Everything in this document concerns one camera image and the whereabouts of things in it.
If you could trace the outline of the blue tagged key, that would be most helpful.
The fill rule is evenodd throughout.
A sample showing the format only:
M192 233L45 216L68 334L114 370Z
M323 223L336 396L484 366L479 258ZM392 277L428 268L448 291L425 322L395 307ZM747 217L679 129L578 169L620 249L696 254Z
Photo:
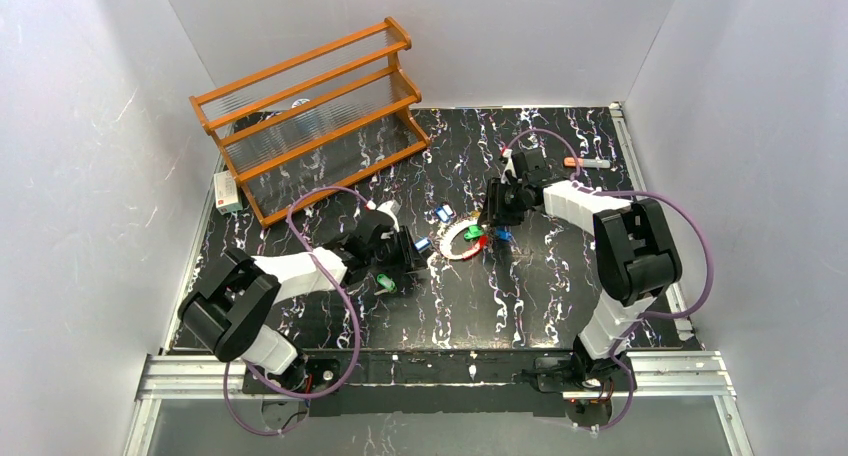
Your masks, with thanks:
M421 238L414 243L414 247L419 252L425 251L426 249L430 248L431 245L431 240L428 238Z

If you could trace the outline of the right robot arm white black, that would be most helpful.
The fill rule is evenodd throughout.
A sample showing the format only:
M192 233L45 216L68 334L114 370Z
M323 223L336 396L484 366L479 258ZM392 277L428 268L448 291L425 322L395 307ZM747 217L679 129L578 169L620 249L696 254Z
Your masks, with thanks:
M560 372L579 380L610 374L641 316L682 275L661 204L651 198L629 202L557 178L539 149L506 149L500 160L505 167L487 183L479 223L517 226L528 212L542 210L595 242L599 301L576 337L569 360L545 363L536 374Z

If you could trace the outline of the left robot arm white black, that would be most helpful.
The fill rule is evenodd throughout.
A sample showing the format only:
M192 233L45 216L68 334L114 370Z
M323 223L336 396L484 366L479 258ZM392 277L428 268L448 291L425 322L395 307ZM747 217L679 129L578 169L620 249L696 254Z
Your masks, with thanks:
M283 375L301 352L267 325L275 304L345 287L370 272L395 278L425 267L408 228L385 208L369 210L352 230L311 250L275 257L226 251L195 282L178 317L219 361L242 359Z

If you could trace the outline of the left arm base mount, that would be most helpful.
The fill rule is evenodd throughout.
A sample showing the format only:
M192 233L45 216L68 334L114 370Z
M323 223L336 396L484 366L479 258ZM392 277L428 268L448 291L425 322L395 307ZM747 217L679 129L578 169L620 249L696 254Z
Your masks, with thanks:
M337 383L350 363L350 351L320 351L299 356L282 374L260 373L274 387L290 392L315 394Z

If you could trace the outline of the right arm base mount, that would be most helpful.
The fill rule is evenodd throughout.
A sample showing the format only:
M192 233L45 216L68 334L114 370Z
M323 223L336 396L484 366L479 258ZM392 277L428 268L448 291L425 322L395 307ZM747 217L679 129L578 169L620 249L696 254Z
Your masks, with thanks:
M560 394L573 426L597 431L614 420L613 397L630 392L632 378L610 359L583 360L576 353L542 356L516 379L542 394Z

